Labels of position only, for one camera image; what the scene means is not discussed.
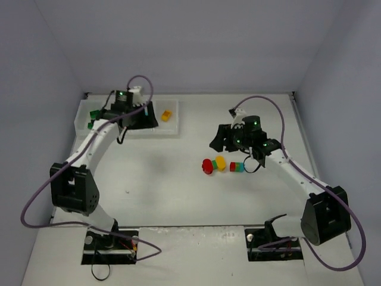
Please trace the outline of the yellow black striped lego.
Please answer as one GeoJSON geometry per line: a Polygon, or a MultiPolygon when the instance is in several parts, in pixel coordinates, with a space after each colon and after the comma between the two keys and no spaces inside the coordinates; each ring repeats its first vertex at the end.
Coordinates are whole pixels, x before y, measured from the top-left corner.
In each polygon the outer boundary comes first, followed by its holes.
{"type": "Polygon", "coordinates": [[[162,120],[163,122],[167,122],[167,121],[170,119],[171,116],[172,116],[172,111],[170,111],[170,110],[165,110],[165,111],[162,113],[162,115],[161,115],[161,120],[162,120]]]}

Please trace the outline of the yellow round lego brick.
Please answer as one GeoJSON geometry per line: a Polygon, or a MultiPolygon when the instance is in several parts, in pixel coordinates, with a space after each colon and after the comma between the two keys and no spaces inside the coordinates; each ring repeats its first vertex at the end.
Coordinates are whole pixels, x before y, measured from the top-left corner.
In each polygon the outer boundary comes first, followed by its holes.
{"type": "Polygon", "coordinates": [[[223,172],[226,169],[226,160],[223,156],[217,156],[216,159],[217,170],[223,172]]]}

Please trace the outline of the red round lego brick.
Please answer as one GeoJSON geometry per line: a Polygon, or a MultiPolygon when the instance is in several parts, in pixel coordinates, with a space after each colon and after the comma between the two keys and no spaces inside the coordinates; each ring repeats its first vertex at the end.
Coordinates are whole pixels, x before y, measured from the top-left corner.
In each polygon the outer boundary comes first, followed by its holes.
{"type": "Polygon", "coordinates": [[[213,166],[213,163],[212,163],[212,161],[210,159],[208,159],[208,158],[203,159],[203,161],[202,161],[202,171],[206,175],[210,175],[210,174],[213,173],[214,166],[213,166]]]}

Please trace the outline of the green lego brick stack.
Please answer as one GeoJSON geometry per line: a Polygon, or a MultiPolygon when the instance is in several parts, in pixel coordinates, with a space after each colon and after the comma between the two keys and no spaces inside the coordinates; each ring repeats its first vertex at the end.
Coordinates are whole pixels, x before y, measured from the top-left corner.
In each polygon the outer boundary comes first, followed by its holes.
{"type": "Polygon", "coordinates": [[[89,115],[90,115],[90,119],[91,120],[96,120],[97,117],[99,116],[100,114],[100,110],[92,110],[89,112],[89,115]]]}

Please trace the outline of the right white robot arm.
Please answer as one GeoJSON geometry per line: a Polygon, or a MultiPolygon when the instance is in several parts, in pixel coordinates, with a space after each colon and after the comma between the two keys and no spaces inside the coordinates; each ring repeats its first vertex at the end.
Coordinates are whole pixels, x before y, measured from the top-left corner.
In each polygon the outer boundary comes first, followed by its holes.
{"type": "Polygon", "coordinates": [[[278,140],[268,138],[258,116],[245,116],[233,124],[219,125],[210,147],[217,152],[246,151],[285,183],[301,202],[304,210],[299,216],[281,214],[265,222],[271,236],[301,237],[320,245],[351,229],[351,218],[345,209],[348,205],[345,190],[337,186],[325,191],[325,183],[313,182],[311,175],[284,155],[278,140]]]}

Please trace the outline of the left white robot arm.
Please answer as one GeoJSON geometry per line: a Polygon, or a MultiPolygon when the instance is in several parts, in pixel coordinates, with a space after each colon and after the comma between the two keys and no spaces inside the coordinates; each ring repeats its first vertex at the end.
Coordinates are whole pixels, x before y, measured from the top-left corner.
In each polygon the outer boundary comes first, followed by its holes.
{"type": "Polygon", "coordinates": [[[113,142],[122,144],[129,129],[155,128],[151,101],[145,101],[142,87],[113,91],[110,108],[90,112],[90,132],[80,147],[64,163],[50,169],[51,197],[55,207],[74,213],[82,224],[100,235],[118,232],[118,223],[101,207],[94,174],[99,162],[113,142]]]}

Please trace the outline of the clear plastic sorting tray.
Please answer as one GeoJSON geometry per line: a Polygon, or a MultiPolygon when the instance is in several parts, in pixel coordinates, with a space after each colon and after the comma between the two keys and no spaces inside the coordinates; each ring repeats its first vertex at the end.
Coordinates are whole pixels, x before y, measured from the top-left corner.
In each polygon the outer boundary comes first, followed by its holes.
{"type": "MultiPolygon", "coordinates": [[[[74,120],[75,133],[84,139],[89,133],[90,112],[99,110],[103,99],[81,100],[74,120]]],[[[179,100],[152,100],[158,126],[151,129],[128,130],[127,139],[175,138],[179,135],[179,100]]]]}

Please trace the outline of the red lego right stack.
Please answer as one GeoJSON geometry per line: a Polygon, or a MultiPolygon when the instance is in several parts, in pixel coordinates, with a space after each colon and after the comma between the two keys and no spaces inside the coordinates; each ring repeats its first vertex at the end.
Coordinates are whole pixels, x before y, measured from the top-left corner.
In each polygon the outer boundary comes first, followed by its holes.
{"type": "Polygon", "coordinates": [[[236,171],[236,163],[235,162],[231,162],[229,168],[230,168],[231,172],[235,172],[236,171]]]}

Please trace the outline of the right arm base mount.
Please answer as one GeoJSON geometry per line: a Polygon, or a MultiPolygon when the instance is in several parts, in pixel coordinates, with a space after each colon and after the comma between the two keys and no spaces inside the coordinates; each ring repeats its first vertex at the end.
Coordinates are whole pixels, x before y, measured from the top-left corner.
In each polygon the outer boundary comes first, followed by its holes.
{"type": "Polygon", "coordinates": [[[298,239],[263,247],[264,244],[273,241],[266,235],[264,228],[246,228],[244,231],[249,262],[285,262],[304,259],[298,239]]]}

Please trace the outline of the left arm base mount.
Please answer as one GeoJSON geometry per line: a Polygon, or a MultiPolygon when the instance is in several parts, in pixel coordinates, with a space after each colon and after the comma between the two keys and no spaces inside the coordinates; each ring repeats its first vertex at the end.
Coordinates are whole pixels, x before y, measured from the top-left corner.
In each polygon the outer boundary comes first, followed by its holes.
{"type": "Polygon", "coordinates": [[[132,239],[100,235],[87,231],[84,238],[82,265],[134,265],[137,259],[137,230],[120,230],[132,239]]]}

